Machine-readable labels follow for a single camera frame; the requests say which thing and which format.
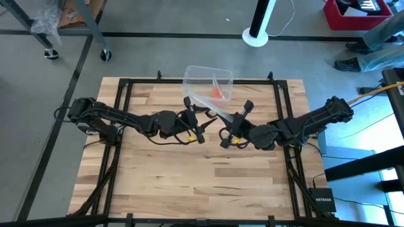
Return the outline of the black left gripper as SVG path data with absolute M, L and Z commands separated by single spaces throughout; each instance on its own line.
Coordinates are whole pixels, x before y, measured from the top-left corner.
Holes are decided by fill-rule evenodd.
M 185 127 L 185 131 L 191 130 L 196 136 L 196 141 L 199 144 L 203 144 L 205 142 L 203 131 L 205 131 L 210 124 L 214 123 L 217 118 L 211 119 L 199 126 L 196 114 L 209 112 L 210 109 L 208 107 L 199 107 L 195 104 L 192 104 L 190 97 L 188 96 L 186 96 L 183 101 L 186 109 L 179 113 L 181 116 L 177 119 Z

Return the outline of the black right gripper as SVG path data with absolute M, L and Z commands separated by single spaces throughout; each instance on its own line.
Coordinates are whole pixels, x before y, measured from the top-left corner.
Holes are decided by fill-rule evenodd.
M 222 148 L 236 146 L 242 149 L 245 148 L 245 146 L 251 141 L 249 138 L 249 132 L 253 127 L 255 127 L 255 125 L 246 120 L 246 117 L 253 108 L 253 102 L 247 100 L 244 104 L 244 110 L 242 113 L 236 112 L 227 114 L 227 121 L 224 121 L 219 117 L 225 124 L 225 127 L 222 127 L 218 132 L 219 138 L 222 140 L 220 143 Z M 232 143 L 233 137 L 243 138 L 247 141 L 242 144 Z

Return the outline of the clear plastic storage box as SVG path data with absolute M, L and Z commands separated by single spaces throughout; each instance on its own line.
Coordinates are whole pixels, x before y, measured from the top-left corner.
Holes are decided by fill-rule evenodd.
M 213 74 L 223 85 L 226 99 L 216 99 L 211 96 Z M 203 66 L 188 66 L 182 80 L 182 92 L 184 96 L 200 95 L 213 98 L 214 103 L 222 109 L 226 109 L 232 98 L 234 74 L 230 70 L 217 69 Z

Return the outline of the white tower fan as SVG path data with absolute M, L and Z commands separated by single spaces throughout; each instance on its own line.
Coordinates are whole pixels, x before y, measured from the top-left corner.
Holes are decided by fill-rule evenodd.
M 268 40 L 266 32 L 276 0 L 258 0 L 251 26 L 242 32 L 243 41 L 251 47 L 262 47 Z

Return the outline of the grey metal wheeled workbench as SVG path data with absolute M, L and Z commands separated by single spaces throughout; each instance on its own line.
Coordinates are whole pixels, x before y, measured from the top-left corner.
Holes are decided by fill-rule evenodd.
M 97 43 L 101 46 L 100 58 L 104 62 L 110 61 L 112 58 L 112 52 L 105 41 L 104 35 L 102 34 L 100 28 L 98 27 L 99 19 L 103 7 L 105 6 L 107 0 L 105 0 L 104 5 L 97 18 L 94 20 L 90 13 L 86 13 L 84 6 L 77 3 L 77 7 L 84 17 L 86 26 L 83 34 L 91 35 Z M 0 0 L 0 8 L 4 8 L 7 12 L 17 19 L 17 21 L 24 28 L 23 32 L 33 36 L 44 48 L 44 57 L 49 60 L 56 60 L 59 58 L 59 53 L 54 49 L 53 44 L 49 41 L 48 37 L 50 35 L 45 35 L 41 33 L 33 33 L 30 29 L 33 23 L 33 17 L 28 16 L 28 14 L 21 8 L 21 6 L 16 2 L 16 0 Z

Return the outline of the red plastic crate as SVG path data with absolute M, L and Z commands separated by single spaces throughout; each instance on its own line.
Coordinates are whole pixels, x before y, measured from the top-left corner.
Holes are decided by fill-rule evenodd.
M 336 0 L 327 0 L 324 7 L 324 16 L 331 30 L 368 31 L 392 17 L 389 6 L 384 0 L 376 0 L 381 12 L 376 16 L 345 16 L 340 13 Z

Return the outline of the person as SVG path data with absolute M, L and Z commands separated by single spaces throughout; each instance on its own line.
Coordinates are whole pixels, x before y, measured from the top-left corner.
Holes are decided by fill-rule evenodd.
M 366 32 L 362 40 L 347 43 L 347 50 L 358 53 L 358 57 L 337 60 L 334 68 L 345 72 L 369 72 L 388 66 L 404 65 L 404 42 L 387 49 L 383 43 L 393 35 L 404 32 L 404 9 Z

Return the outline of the white paper sheet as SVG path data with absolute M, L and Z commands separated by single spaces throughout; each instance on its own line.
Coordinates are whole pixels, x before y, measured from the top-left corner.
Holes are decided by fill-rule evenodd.
M 344 12 L 343 16 L 367 16 L 367 12 L 348 7 Z

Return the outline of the brown cardboard sheet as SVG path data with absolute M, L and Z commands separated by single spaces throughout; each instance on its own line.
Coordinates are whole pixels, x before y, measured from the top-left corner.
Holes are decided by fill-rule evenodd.
M 100 13 L 105 0 L 64 0 L 59 28 L 86 26 L 84 17 L 77 7 L 77 3 L 84 6 L 85 12 L 90 13 L 95 20 Z

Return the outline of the black keyboard device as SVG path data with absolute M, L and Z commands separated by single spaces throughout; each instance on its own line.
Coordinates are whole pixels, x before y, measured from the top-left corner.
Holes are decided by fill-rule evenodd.
M 348 8 L 352 7 L 367 12 L 367 16 L 379 16 L 381 7 L 376 0 L 335 0 L 341 15 Z

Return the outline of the crumpled clear plastic sheet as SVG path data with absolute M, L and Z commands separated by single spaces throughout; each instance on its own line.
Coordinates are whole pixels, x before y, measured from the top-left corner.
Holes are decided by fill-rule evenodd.
M 31 31 L 53 36 L 59 45 L 62 40 L 58 33 L 64 0 L 34 0 L 35 12 Z

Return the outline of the black metal table frame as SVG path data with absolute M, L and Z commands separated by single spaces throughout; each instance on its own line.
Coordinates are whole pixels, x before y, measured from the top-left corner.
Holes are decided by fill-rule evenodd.
M 228 112 L 241 112 L 250 100 L 254 109 L 248 118 L 264 124 L 285 109 L 285 92 L 275 93 L 267 79 L 245 79 L 229 83 L 219 78 L 192 78 L 152 82 L 136 78 L 132 87 L 119 87 L 119 79 L 105 77 L 97 100 L 126 108 L 137 115 L 161 110 L 181 111 L 183 98 L 201 96 L 222 105 Z M 174 138 L 148 140 L 134 129 L 123 132 L 117 174 L 113 184 L 101 192 L 98 212 L 112 218 L 224 219 L 252 224 L 273 216 L 280 223 L 304 216 L 309 206 L 298 187 L 288 181 L 285 153 L 231 147 L 223 149 L 225 135 L 221 120 L 204 133 L 205 142 L 178 145 Z

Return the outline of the black Netgear network switch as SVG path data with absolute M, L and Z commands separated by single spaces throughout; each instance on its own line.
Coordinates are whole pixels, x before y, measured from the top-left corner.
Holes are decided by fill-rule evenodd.
M 309 188 L 316 204 L 323 212 L 336 212 L 335 200 L 330 188 Z

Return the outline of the black desk frame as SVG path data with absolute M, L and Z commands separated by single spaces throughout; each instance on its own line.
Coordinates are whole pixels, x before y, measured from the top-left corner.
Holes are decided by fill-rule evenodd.
M 404 68 L 387 69 L 382 75 L 385 86 L 379 91 L 387 94 L 404 139 Z M 398 178 L 379 182 L 376 188 L 385 194 L 399 191 L 404 193 L 404 145 L 329 168 L 325 172 L 327 179 L 333 181 L 387 169 L 394 169 Z

